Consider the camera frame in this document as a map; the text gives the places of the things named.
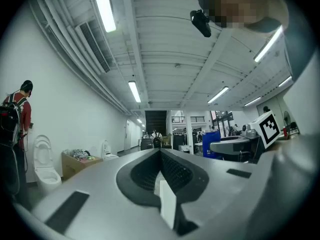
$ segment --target camera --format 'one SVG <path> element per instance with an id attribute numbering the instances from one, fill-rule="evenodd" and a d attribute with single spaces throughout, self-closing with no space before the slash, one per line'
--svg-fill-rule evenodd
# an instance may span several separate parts
<path id="1" fill-rule="evenodd" d="M 190 19 L 192 24 L 204 35 L 206 38 L 211 37 L 211 29 L 209 26 L 209 18 L 205 16 L 202 10 L 193 10 L 190 12 Z"/>

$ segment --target fluorescent light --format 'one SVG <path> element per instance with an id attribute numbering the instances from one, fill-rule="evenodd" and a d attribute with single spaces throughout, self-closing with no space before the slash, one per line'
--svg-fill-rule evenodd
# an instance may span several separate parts
<path id="1" fill-rule="evenodd" d="M 283 86 L 286 82 L 291 80 L 292 76 L 289 76 L 286 80 L 284 80 L 282 83 L 279 84 L 279 87 Z"/>
<path id="2" fill-rule="evenodd" d="M 222 94 L 224 94 L 228 89 L 229 89 L 229 87 L 227 87 L 227 86 L 223 87 L 216 96 L 214 96 L 212 99 L 210 99 L 210 100 L 208 101 L 208 103 L 211 103 L 211 102 L 215 101 L 216 99 L 218 99 L 218 98 L 219 98 Z"/>
<path id="3" fill-rule="evenodd" d="M 260 100 L 260 99 L 261 99 L 261 97 L 258 97 L 256 99 L 254 99 L 253 101 L 250 101 L 249 103 L 245 104 L 244 106 L 246 107 L 246 106 L 250 105 L 251 103 L 254 103 L 254 102 L 256 102 L 257 100 Z"/>
<path id="4" fill-rule="evenodd" d="M 131 89 L 133 97 L 135 98 L 135 101 L 140 103 L 141 99 L 139 97 L 139 93 L 138 93 L 138 89 L 137 89 L 137 86 L 136 86 L 136 82 L 135 81 L 130 81 L 129 82 L 129 87 Z"/>
<path id="5" fill-rule="evenodd" d="M 266 46 L 262 49 L 262 51 L 255 57 L 254 61 L 259 62 L 261 58 L 267 53 L 267 51 L 270 49 L 270 47 L 275 43 L 277 38 L 280 36 L 283 28 L 280 26 L 278 30 L 274 33 L 271 40 L 266 44 Z"/>
<path id="6" fill-rule="evenodd" d="M 111 5 L 109 0 L 95 0 L 99 9 L 102 23 L 106 32 L 116 30 L 114 16 L 112 14 Z"/>

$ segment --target ceiling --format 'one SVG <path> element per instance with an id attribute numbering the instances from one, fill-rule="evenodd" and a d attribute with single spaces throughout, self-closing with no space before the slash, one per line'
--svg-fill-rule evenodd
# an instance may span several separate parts
<path id="1" fill-rule="evenodd" d="M 222 30 L 210 23 L 212 35 L 206 38 L 190 21 L 190 11 L 200 8 L 198 0 L 111 0 L 116 31 L 110 33 L 103 30 L 95 0 L 50 1 L 56 16 L 48 0 L 42 0 L 53 20 L 60 17 L 64 26 L 58 24 L 59 30 L 76 31 L 71 37 L 78 47 L 88 48 L 77 31 L 87 24 L 103 56 L 99 62 L 104 66 L 97 66 L 103 90 L 98 84 L 97 92 L 128 115 L 143 110 L 240 110 L 259 96 L 263 102 L 288 87 L 278 88 L 290 76 L 283 36 L 258 64 L 254 57 L 272 34 Z M 44 17 L 43 11 L 37 17 Z M 77 58 L 66 54 L 79 68 Z M 128 81 L 136 81 L 141 103 L 135 102 Z M 224 86 L 229 90 L 208 105 Z M 112 97 L 106 96 L 105 87 Z"/>

